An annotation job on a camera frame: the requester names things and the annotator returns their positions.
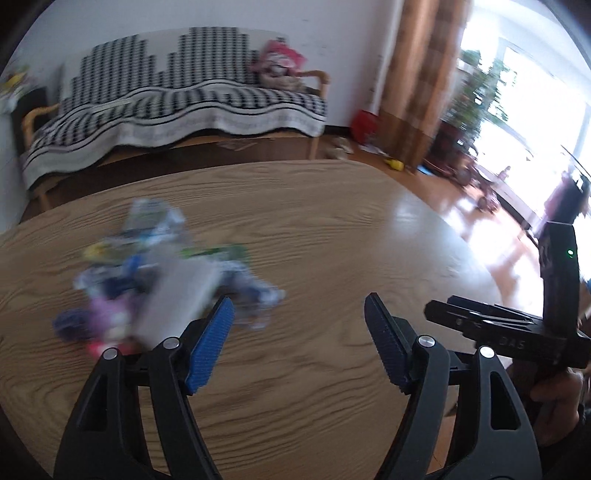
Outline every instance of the stuffed toy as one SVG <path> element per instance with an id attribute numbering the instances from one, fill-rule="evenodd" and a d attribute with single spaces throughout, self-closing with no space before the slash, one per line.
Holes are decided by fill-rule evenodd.
<path id="1" fill-rule="evenodd" d="M 258 73 L 264 88 L 305 92 L 306 85 L 295 74 L 300 71 L 306 58 L 284 43 L 271 40 L 261 50 L 258 62 L 251 71 Z"/>

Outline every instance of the sofa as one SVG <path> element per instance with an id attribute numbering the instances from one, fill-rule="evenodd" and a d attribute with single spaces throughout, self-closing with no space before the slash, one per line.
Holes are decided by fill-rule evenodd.
<path id="1" fill-rule="evenodd" d="M 272 39 L 287 42 L 260 30 L 164 30 L 69 57 L 59 103 L 33 110 L 22 122 L 27 188 L 46 210 L 46 192 L 56 179 L 105 161 L 116 146 L 163 147 L 211 129 L 240 136 L 289 129 L 311 138 L 314 158 L 326 122 L 329 77 L 299 73 L 319 79 L 320 87 L 305 93 L 260 87 L 250 66 Z M 51 111 L 57 115 L 34 132 L 35 118 Z"/>

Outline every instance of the wood grain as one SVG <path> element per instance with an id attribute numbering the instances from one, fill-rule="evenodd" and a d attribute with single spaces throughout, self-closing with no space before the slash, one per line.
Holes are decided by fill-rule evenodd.
<path id="1" fill-rule="evenodd" d="M 224 478 L 373 478 L 406 398 L 388 382 L 363 321 L 377 291 L 390 312 L 448 348 L 431 299 L 498 302 L 489 273 L 452 229 L 376 169 L 336 160 L 245 164 L 141 181 L 57 207 L 0 237 L 0 404 L 53 470 L 70 410 L 92 369 L 51 331 L 83 306 L 80 251 L 118 231 L 132 198 L 180 207 L 206 245 L 239 242 L 256 274 L 287 291 L 262 332 L 234 328 L 209 385 L 191 399 Z M 144 397 L 147 440 L 165 468 Z"/>

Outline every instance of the brown curtain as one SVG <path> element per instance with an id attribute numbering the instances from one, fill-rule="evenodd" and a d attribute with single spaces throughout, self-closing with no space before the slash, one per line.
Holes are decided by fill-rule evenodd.
<path id="1" fill-rule="evenodd" d="M 449 101 L 472 0 L 405 0 L 379 111 L 377 144 L 415 170 Z"/>

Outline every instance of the wooden sofa frame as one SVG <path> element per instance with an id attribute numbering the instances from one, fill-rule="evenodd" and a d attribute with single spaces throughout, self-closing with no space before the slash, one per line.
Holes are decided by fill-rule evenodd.
<path id="1" fill-rule="evenodd" d="M 312 90 L 312 93 L 319 95 L 322 99 L 326 100 L 328 89 L 330 85 L 330 76 L 328 73 L 323 72 L 321 70 L 311 70 L 309 72 L 299 72 L 296 74 L 298 77 L 315 77 L 319 81 L 319 88 L 316 90 Z M 31 110 L 25 118 L 22 120 L 22 133 L 24 136 L 25 141 L 25 148 L 28 150 L 31 148 L 33 144 L 33 137 L 35 134 L 34 131 L 34 122 L 35 118 L 40 115 L 46 115 L 48 113 L 52 113 L 60 107 L 60 104 L 57 103 L 55 105 L 47 106 L 47 107 L 40 107 Z M 294 138 L 294 137 L 305 137 L 306 135 L 300 134 L 297 132 L 291 131 L 279 131 L 279 132 L 272 132 L 269 134 L 260 135 L 254 138 Z M 181 147 L 188 147 L 189 145 L 203 145 L 203 144 L 210 144 L 221 142 L 227 140 L 228 137 L 224 137 L 223 135 L 206 135 L 203 137 L 194 137 L 189 138 L 187 140 L 181 141 L 172 145 L 170 148 L 181 148 Z M 316 159 L 316 153 L 318 150 L 318 144 L 320 142 L 320 137 L 311 137 L 310 138 L 310 147 L 308 158 L 310 160 Z M 98 166 L 108 165 L 110 163 L 114 163 L 120 160 L 125 160 L 127 158 L 137 157 L 139 155 L 143 155 L 146 153 L 146 149 L 137 148 L 136 151 L 126 151 L 126 152 L 115 152 L 112 154 L 107 155 L 103 160 L 98 163 Z M 32 197 L 33 199 L 39 198 L 39 203 L 41 205 L 41 210 L 46 212 L 52 208 L 51 202 L 47 197 L 47 192 L 51 189 L 55 188 L 62 180 L 68 178 L 70 175 L 74 175 L 76 172 L 71 174 L 64 174 L 64 175 L 52 175 L 47 177 L 46 179 L 42 179 L 40 183 L 33 189 Z"/>

